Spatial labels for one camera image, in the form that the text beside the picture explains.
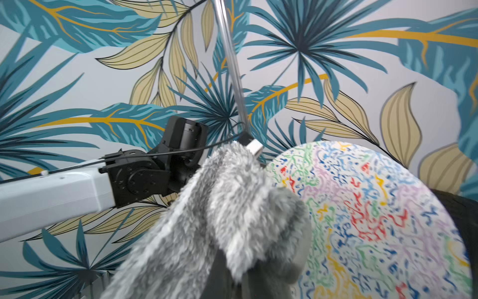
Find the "grey dish cloth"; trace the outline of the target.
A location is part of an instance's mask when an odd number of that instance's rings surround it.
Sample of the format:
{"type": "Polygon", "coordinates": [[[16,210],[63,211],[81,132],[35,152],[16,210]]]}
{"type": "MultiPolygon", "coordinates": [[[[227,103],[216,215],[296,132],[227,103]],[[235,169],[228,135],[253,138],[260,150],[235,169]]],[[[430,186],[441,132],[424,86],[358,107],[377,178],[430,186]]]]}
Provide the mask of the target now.
{"type": "Polygon", "coordinates": [[[302,200],[230,143],[134,244],[102,298],[289,299],[310,241],[302,200]]]}

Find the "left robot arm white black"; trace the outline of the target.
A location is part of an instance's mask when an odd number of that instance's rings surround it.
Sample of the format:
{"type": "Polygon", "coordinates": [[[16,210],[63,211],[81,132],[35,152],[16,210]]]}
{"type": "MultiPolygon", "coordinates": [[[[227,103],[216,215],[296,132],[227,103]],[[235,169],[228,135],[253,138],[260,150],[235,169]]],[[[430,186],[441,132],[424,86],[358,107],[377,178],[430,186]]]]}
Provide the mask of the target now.
{"type": "Polygon", "coordinates": [[[76,166],[1,182],[1,241],[154,195],[177,193],[199,168],[208,126],[173,116],[149,152],[119,150],[76,166]]]}

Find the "white plate colourful squiggle pattern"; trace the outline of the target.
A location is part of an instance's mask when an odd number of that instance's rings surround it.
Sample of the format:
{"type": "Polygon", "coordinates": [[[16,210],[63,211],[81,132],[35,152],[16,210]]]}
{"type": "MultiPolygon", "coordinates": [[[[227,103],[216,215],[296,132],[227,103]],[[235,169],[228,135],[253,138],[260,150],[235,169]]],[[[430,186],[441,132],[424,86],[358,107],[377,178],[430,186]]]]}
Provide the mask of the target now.
{"type": "Polygon", "coordinates": [[[312,235],[296,299],[470,299],[463,239],[426,185],[351,143],[313,142],[268,163],[305,203],[312,235]]]}

